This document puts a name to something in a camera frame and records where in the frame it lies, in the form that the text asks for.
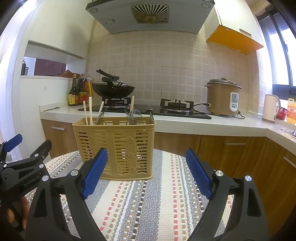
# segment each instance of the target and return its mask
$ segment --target black glass cooktop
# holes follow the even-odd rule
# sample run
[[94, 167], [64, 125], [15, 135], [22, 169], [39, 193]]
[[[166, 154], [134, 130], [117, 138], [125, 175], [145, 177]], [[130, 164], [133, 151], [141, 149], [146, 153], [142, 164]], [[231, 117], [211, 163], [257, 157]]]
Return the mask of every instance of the black glass cooktop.
[[[135, 104], [134, 109], [138, 109], [141, 114], [147, 114], [149, 115], [150, 111], [146, 110], [148, 105], [145, 104]], [[190, 117], [190, 118], [199, 118], [199, 119], [211, 119], [210, 116], [197, 113], [197, 112], [175, 112], [175, 111], [169, 111], [169, 110], [163, 110], [158, 105], [151, 105], [153, 115], [164, 115], [164, 116], [177, 116], [177, 117]], [[100, 106], [96, 105], [92, 107], [93, 112], [99, 112]], [[111, 113], [125, 113], [128, 111], [127, 108], [103, 108], [104, 112], [111, 112]]]

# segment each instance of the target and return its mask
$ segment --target chopstick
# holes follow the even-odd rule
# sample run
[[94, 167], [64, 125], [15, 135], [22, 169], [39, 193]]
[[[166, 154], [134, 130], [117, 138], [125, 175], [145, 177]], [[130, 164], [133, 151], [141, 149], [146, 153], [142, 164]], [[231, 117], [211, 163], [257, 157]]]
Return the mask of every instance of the chopstick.
[[93, 126], [92, 122], [92, 99], [89, 97], [89, 125]]
[[133, 97], [131, 98], [131, 110], [130, 110], [130, 114], [133, 112], [133, 103], [135, 101], [135, 96], [133, 95]]
[[101, 112], [102, 112], [103, 105], [104, 105], [104, 101], [102, 101], [102, 103], [101, 103], [100, 110], [99, 110], [99, 115], [100, 115], [100, 114], [101, 114]]
[[89, 125], [89, 122], [87, 120], [87, 115], [86, 115], [86, 105], [85, 105], [85, 100], [83, 101], [83, 108], [84, 108], [84, 114], [85, 114], [85, 121], [86, 121], [86, 125]]

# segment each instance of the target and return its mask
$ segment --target rice cooker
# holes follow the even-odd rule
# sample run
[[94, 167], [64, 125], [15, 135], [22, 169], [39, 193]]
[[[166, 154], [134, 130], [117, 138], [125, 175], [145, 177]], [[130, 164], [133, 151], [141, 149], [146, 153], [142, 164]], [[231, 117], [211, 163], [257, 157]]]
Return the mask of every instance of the rice cooker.
[[210, 80], [207, 85], [207, 110], [212, 114], [236, 116], [241, 86], [225, 78]]

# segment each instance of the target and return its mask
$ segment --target cabinet pull handle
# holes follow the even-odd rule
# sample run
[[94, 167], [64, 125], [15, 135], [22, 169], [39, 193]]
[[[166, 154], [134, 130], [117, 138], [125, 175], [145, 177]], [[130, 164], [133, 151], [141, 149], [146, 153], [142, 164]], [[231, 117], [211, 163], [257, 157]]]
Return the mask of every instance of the cabinet pull handle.
[[296, 168], [296, 165], [293, 162], [291, 162], [287, 157], [284, 156], [284, 160], [289, 162], [294, 168]]
[[226, 146], [245, 146], [246, 143], [225, 143]]
[[53, 129], [56, 129], [56, 130], [61, 130], [61, 131], [64, 131], [65, 128], [63, 127], [57, 127], [57, 126], [52, 126]]
[[250, 37], [252, 37], [252, 34], [250, 34], [249, 32], [243, 30], [243, 29], [239, 29], [243, 34], [249, 35]]

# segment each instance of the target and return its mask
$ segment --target rice cooker lid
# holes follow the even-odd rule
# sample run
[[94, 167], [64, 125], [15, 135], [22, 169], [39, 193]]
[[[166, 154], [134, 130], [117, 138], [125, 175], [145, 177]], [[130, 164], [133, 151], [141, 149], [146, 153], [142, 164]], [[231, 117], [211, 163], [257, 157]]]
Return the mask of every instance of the rice cooker lid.
[[227, 79], [225, 79], [225, 78], [221, 78], [220, 80], [212, 79], [212, 80], [210, 80], [210, 81], [207, 83], [207, 85], [208, 85], [208, 84], [226, 84], [226, 85], [233, 85], [233, 86], [236, 86], [236, 87], [238, 87], [238, 88], [241, 89], [241, 86], [240, 86], [239, 84], [234, 83], [234, 82], [232, 82], [232, 81], [230, 81], [230, 80], [227, 80]]

